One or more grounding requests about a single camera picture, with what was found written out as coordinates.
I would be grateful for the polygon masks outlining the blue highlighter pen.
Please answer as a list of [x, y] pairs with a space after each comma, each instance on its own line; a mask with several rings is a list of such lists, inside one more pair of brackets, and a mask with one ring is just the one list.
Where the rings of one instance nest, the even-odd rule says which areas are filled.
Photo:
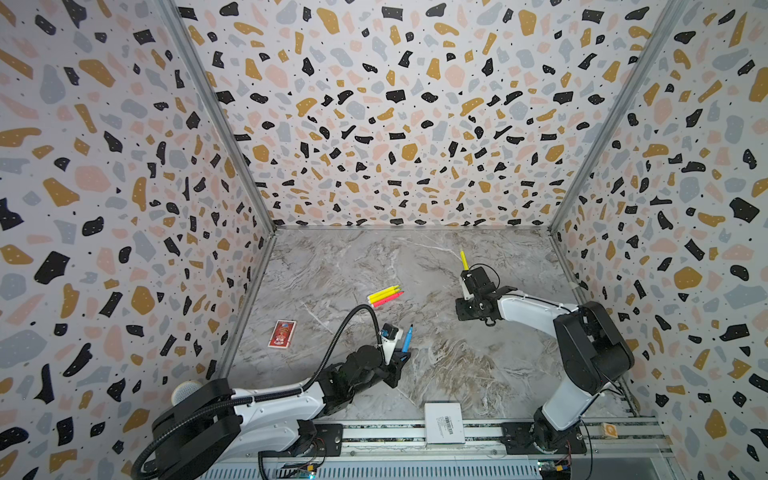
[[408, 353], [410, 351], [410, 344], [411, 344], [412, 336], [413, 336], [413, 328], [414, 328], [413, 324], [410, 325], [410, 327], [409, 327], [409, 329], [408, 329], [408, 331], [406, 333], [406, 336], [405, 336], [405, 339], [404, 339], [404, 342], [403, 342], [403, 346], [402, 346], [402, 352], [403, 353]]

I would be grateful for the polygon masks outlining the pink highlighter pen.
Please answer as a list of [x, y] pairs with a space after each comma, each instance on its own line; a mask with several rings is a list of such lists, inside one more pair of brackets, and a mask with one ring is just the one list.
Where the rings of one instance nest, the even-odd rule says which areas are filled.
[[379, 300], [379, 301], [377, 301], [377, 302], [373, 303], [373, 307], [374, 307], [374, 308], [378, 308], [378, 307], [381, 307], [382, 305], [384, 305], [384, 304], [386, 304], [386, 303], [389, 303], [389, 302], [391, 302], [391, 301], [393, 301], [393, 300], [396, 300], [396, 299], [398, 299], [398, 298], [399, 298], [400, 296], [402, 296], [404, 293], [405, 293], [405, 292], [403, 292], [403, 291], [400, 291], [400, 292], [394, 293], [393, 295], [390, 295], [390, 296], [388, 296], [388, 297], [386, 297], [386, 298], [383, 298], [383, 299], [381, 299], [381, 300]]

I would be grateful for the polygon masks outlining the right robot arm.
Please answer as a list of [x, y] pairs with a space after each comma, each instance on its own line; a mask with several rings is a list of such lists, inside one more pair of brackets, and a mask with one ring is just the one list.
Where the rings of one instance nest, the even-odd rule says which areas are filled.
[[455, 302], [460, 321], [516, 322], [556, 340], [564, 377], [521, 439], [543, 453], [557, 452], [600, 392], [634, 366], [631, 349], [598, 302], [556, 303], [498, 286], [482, 265], [463, 270], [460, 282], [463, 296]]

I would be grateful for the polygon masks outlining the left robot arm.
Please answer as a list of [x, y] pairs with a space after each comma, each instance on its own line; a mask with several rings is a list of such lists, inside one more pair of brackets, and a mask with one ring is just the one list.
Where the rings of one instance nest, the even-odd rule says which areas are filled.
[[196, 479], [220, 459], [304, 454], [330, 449], [315, 422], [346, 408], [379, 384], [396, 387], [410, 353], [364, 345], [324, 367], [309, 387], [234, 389], [225, 379], [180, 384], [171, 407], [152, 424], [153, 440], [135, 460], [134, 479]]

